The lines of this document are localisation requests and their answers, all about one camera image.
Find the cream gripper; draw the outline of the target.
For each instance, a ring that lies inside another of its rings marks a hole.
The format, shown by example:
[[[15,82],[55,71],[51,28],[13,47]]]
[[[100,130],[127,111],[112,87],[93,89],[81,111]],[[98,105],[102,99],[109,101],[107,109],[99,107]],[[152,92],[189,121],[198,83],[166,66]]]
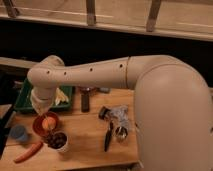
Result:
[[[46,113],[53,105],[54,90],[34,87],[31,90],[31,104],[37,114]]]

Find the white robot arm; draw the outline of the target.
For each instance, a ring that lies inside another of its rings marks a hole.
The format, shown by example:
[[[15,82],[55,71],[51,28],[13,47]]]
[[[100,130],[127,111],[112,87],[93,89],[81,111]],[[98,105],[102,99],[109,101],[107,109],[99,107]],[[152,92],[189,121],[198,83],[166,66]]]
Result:
[[[132,89],[144,171],[213,171],[213,98],[201,74],[168,55],[66,66],[51,55],[27,74],[37,113],[61,85]]]

